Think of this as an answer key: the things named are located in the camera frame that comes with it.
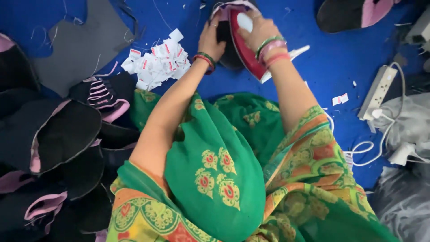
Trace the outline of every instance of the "socket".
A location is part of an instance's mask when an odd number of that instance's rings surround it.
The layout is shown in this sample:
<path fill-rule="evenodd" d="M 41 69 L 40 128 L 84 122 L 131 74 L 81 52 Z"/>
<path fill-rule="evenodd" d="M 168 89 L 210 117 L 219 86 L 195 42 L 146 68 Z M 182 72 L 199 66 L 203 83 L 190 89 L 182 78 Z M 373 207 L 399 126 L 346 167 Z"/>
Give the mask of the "socket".
<path fill-rule="evenodd" d="M 358 118 L 360 120 L 373 120 L 372 111 L 378 109 L 387 94 L 388 88 L 390 88 L 394 77 L 397 74 L 397 70 L 383 65 L 379 68 L 375 79 L 373 80 L 372 86 L 367 93 L 366 99 L 361 106 Z"/>

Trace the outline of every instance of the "blue carpet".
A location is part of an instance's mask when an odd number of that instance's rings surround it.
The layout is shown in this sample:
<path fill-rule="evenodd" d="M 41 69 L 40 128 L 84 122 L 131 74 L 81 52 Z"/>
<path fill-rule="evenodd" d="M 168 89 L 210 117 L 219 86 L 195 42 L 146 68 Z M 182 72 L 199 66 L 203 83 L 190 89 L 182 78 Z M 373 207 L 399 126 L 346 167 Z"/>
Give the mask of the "blue carpet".
<path fill-rule="evenodd" d="M 194 55 L 197 52 L 200 31 L 208 18 L 212 1 L 208 2 L 208 7 L 201 10 L 200 18 L 199 0 L 155 0 L 155 2 L 170 28 L 179 28 L 184 35 L 181 45 L 190 56 Z M 63 18 L 68 21 L 73 21 L 75 17 L 83 21 L 86 19 L 85 0 L 66 0 L 65 3 L 66 15 L 62 0 L 2 0 L 0 1 L 0 31 L 15 39 L 30 57 L 49 56 L 52 50 L 49 44 L 43 44 L 45 33 L 41 27 L 49 30 Z M 168 38 L 171 30 L 161 19 L 153 1 L 127 0 L 126 3 L 138 19 L 139 27 L 143 28 L 144 25 L 147 27 L 143 38 L 137 40 L 132 46 L 149 48 L 158 38 L 161 40 Z M 260 4 L 263 15 L 266 18 L 272 18 L 278 25 L 287 39 L 289 49 L 310 45 L 310 50 L 296 58 L 294 64 L 308 82 L 320 105 L 328 107 L 327 112 L 334 116 L 335 138 L 342 149 L 351 149 L 355 144 L 365 140 L 378 143 L 381 134 L 372 134 L 367 124 L 356 117 L 358 111 L 353 110 L 361 106 L 378 68 L 383 64 L 389 64 L 392 60 L 393 50 L 397 49 L 393 37 L 396 32 L 394 24 L 416 19 L 417 13 L 413 11 L 412 3 L 403 1 L 397 4 L 374 26 L 339 34 L 326 34 L 317 27 L 314 16 L 321 4 L 320 0 L 316 2 L 313 0 L 257 0 L 257 3 Z M 132 20 L 120 10 L 117 9 L 117 12 L 132 29 Z M 405 46 L 399 50 L 408 59 L 408 65 L 404 68 L 405 73 L 417 73 L 422 69 L 423 60 L 417 56 L 419 53 L 417 47 Z M 123 50 L 115 60 L 122 63 L 128 56 L 128 52 L 128 49 Z M 115 60 L 99 73 L 108 73 Z M 119 71 L 123 71 L 121 67 L 117 67 L 115 73 Z M 163 86 L 154 89 L 154 92 L 162 94 L 172 83 L 171 79 L 163 83 Z M 214 74 L 204 77 L 198 91 L 203 98 L 248 91 L 277 100 L 272 81 L 260 85 L 246 71 L 232 72 L 222 67 L 218 67 Z M 348 93 L 349 102 L 332 107 L 331 99 L 344 93 Z M 378 149 L 375 148 L 365 155 L 356 155 L 354 161 L 366 162 L 377 152 Z M 354 167 L 354 177 L 364 188 L 372 188 L 382 167 L 386 165 L 389 165 L 386 159 L 379 158 L 370 165 Z"/>

